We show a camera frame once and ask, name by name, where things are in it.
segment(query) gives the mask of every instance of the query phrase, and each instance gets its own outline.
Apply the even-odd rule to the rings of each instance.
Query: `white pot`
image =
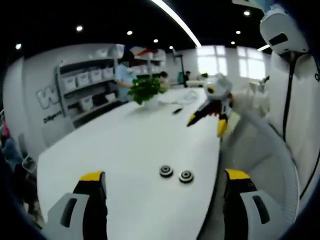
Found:
[[[148,110],[155,110],[159,107],[159,95],[154,95],[153,98],[151,98],[148,101],[145,101],[144,107]]]

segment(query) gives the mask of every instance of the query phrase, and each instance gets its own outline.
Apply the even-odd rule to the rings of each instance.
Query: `black disc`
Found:
[[[174,170],[168,166],[168,165],[163,165],[161,168],[160,168],[160,176],[163,177],[163,178],[169,178],[171,177],[173,174],[174,174]]]
[[[193,173],[188,170],[181,172],[179,175],[180,182],[182,182],[184,184],[188,184],[188,183],[192,182],[193,179],[194,179]]]

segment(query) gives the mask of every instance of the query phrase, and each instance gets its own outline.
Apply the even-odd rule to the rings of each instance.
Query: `potted plant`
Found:
[[[142,105],[144,102],[144,106],[147,109],[152,109],[158,105],[158,94],[165,92],[166,89],[161,87],[159,79],[141,78],[132,81],[132,87],[128,94],[139,105]]]
[[[208,73],[202,73],[202,74],[201,74],[201,77],[207,79],[207,78],[209,77],[209,75],[208,75]]]

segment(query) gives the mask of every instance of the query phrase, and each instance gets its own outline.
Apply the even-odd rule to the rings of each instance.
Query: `black ceiling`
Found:
[[[189,26],[202,45],[236,45],[259,48],[261,10],[232,4],[231,0],[166,0]],[[2,15],[10,62],[20,54],[37,53],[81,43],[119,43],[169,50],[194,48],[195,44],[164,11],[150,0],[23,2],[9,17]],[[243,12],[250,10],[250,16]],[[82,25],[83,31],[76,32]],[[15,44],[22,43],[21,51]]]

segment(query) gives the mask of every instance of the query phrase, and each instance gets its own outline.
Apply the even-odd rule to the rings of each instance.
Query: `white wall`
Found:
[[[184,71],[190,71],[191,76],[195,77],[200,74],[198,67],[198,55],[196,49],[188,49],[178,51],[178,55],[183,55]],[[265,76],[269,73],[269,59],[270,55],[262,53],[263,61],[265,63]],[[227,63],[227,77],[233,83],[233,90],[241,89],[252,78],[240,76],[239,56],[236,48],[225,48],[225,58]],[[166,69],[171,80],[176,80],[178,72],[182,71],[181,62],[179,58],[174,60],[173,54],[166,55]]]
[[[61,111],[55,88],[55,67],[61,61],[67,65],[106,58],[110,54],[107,53],[108,50],[114,46],[115,44],[105,43],[61,47],[25,61],[20,59],[8,68],[3,84],[6,122],[16,142],[19,134],[25,133],[27,151],[33,159],[37,160],[40,153],[47,149],[44,138],[44,128],[47,126],[44,118]],[[45,109],[37,97],[39,91],[42,93]],[[50,122],[50,129],[61,129],[62,118],[60,114]]]
[[[26,105],[23,98],[23,66],[23,58],[14,62],[7,69],[3,83],[3,106],[11,106],[14,109],[14,111],[5,112],[5,121],[10,135],[16,143],[19,135],[24,133],[28,126],[28,118],[25,112]]]

